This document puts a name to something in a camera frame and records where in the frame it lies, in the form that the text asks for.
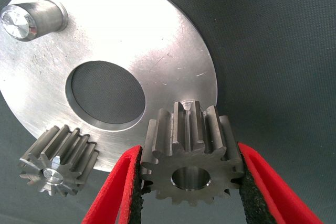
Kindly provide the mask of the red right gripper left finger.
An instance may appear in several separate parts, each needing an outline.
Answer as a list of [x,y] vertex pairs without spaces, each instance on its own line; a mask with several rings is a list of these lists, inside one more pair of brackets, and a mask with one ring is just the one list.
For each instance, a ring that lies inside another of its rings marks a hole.
[[125,151],[110,172],[82,223],[140,223],[142,147]]

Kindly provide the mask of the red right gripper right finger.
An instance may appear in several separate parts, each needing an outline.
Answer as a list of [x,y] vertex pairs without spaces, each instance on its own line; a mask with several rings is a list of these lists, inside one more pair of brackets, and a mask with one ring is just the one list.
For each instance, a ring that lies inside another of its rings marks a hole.
[[247,223],[322,223],[256,150],[238,146],[245,171],[239,193]]

